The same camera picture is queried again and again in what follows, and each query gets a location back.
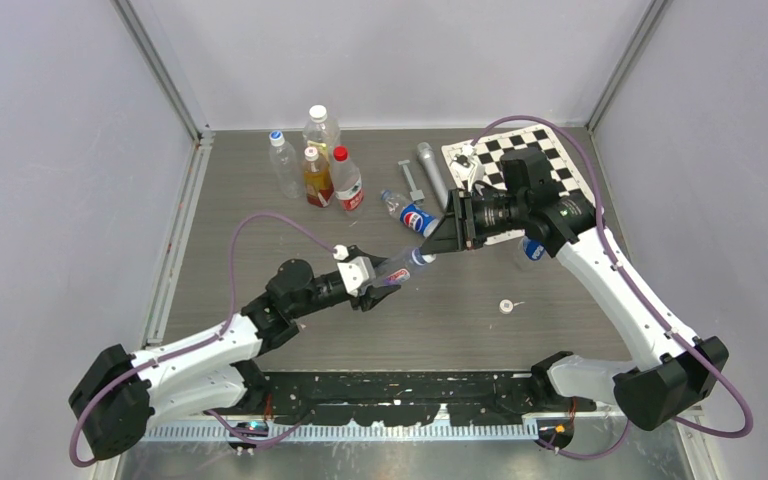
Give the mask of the Pepsi label clear bottle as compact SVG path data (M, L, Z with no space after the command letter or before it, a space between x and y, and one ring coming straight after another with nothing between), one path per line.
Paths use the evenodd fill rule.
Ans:
M428 238L439 224L438 218L400 193L385 189L381 192L381 200L391 218L425 238Z

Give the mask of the clear bottle pink label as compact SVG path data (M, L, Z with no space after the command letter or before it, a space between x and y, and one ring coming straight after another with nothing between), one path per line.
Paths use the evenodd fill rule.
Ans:
M412 276L421 273L430 264L423 261L418 247L409 247L403 252L383 261L375 267L373 287L398 286L408 281Z

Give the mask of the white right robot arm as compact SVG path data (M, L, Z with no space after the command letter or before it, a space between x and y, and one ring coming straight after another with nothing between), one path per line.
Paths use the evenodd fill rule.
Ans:
M701 402L729 352L717 337L700 338L672 316L628 264L611 232L597 224L592 202L565 193L538 149L502 155L504 189L452 189L424 255L475 250L493 236L521 230L586 288L628 349L628 362L590 360L562 351L535 364L534 403L556 410L570 397L613 404L636 427L652 431Z

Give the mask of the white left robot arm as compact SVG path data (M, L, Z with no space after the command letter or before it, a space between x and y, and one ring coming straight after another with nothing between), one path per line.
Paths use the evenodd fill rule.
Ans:
M71 393L74 465L116 457L153 427L216 408L258 412L267 389L255 358L300 331L298 319L343 302L369 311L399 285L377 273L384 258L338 246L335 271L317 276L305 260L284 262L264 292L222 323L165 347L102 350Z

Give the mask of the blue label clear bottle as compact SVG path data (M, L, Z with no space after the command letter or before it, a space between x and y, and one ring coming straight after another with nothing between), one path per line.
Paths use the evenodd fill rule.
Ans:
M544 256L545 247L537 240L524 236L520 242L522 257L529 262L538 262Z

